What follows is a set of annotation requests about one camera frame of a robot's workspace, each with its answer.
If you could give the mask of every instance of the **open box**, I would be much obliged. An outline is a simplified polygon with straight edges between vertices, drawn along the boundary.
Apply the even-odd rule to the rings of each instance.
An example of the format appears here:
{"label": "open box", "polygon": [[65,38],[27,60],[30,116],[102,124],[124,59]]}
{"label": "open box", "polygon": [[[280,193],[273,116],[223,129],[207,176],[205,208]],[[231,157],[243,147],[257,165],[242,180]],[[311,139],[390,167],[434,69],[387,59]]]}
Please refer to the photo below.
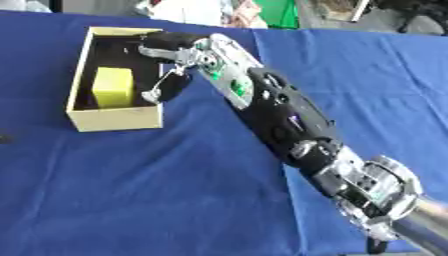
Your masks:
{"label": "open box", "polygon": [[[143,28],[90,27],[73,79],[66,112],[78,131],[161,128],[161,104],[144,101],[141,91],[150,89],[163,72],[162,66],[138,53],[134,35],[160,31]],[[129,68],[134,76],[134,99],[128,108],[99,109],[91,88],[98,67]]]}

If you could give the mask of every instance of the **robotic hand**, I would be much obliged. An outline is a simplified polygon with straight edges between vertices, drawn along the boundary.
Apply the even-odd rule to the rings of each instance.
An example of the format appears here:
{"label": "robotic hand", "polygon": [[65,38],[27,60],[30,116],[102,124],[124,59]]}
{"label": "robotic hand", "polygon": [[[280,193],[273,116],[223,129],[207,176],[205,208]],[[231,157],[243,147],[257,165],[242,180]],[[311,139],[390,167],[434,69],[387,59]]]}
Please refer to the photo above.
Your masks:
{"label": "robotic hand", "polygon": [[447,208],[422,196],[414,173],[385,156],[362,160],[335,135],[334,121],[235,41],[221,34],[156,32],[142,36],[139,52],[176,66],[143,98],[158,103],[164,81],[197,68],[281,161],[298,168],[369,237],[370,253],[404,238],[448,255]]}

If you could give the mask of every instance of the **metal cylinder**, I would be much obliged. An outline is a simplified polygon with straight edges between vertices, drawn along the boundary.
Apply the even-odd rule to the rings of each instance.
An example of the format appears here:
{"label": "metal cylinder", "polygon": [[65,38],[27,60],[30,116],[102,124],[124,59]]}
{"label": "metal cylinder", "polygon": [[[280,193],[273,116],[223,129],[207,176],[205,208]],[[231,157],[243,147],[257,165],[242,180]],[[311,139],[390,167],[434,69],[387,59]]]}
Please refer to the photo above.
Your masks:
{"label": "metal cylinder", "polygon": [[436,256],[448,256],[448,206],[425,197],[415,209],[393,222],[393,229],[405,240]]}

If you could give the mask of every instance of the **yellow cube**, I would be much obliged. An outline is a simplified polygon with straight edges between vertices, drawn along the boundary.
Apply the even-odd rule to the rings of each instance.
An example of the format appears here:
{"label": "yellow cube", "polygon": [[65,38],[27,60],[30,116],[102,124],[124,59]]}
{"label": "yellow cube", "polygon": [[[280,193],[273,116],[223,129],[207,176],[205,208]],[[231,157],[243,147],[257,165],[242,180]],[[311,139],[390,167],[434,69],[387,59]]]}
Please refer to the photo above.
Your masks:
{"label": "yellow cube", "polygon": [[126,108],[132,105],[132,70],[99,67],[92,93],[100,108]]}

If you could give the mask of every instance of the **blue tablecloth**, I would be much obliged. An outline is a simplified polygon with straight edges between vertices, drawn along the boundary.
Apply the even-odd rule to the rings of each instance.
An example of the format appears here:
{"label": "blue tablecloth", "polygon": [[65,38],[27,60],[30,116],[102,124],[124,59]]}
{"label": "blue tablecloth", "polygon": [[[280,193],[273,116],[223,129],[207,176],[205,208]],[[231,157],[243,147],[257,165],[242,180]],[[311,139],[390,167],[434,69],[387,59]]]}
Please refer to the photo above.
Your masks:
{"label": "blue tablecloth", "polygon": [[13,12],[0,24],[0,134],[13,140],[0,145],[1,255],[364,251],[200,76],[166,104],[164,129],[76,132],[64,105],[88,26],[227,34],[307,92],[362,156],[397,158],[448,200],[445,38]]}

